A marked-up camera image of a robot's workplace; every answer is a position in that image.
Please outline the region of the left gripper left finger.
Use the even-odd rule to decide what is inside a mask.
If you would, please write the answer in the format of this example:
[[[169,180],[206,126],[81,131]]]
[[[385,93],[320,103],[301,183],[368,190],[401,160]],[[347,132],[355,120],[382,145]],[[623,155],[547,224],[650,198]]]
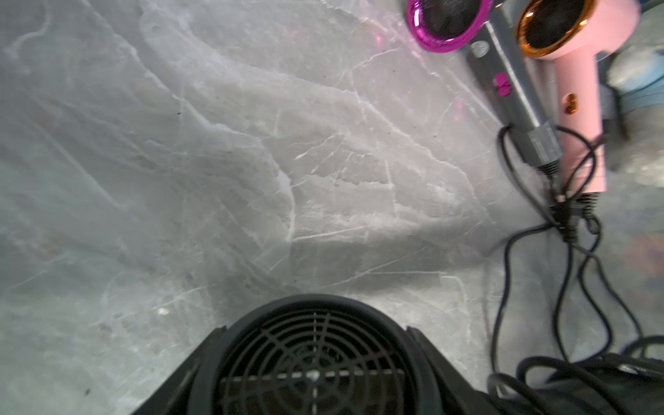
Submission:
[[[226,331],[226,326],[215,328],[132,415],[185,415],[195,377]]]

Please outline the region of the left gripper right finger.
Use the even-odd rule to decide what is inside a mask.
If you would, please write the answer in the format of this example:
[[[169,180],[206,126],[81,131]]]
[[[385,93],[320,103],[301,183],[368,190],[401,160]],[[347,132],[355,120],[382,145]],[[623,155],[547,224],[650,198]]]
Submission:
[[[493,406],[486,397],[463,378],[421,330],[408,327],[406,332],[423,350],[435,373],[444,414],[489,415],[493,413]]]

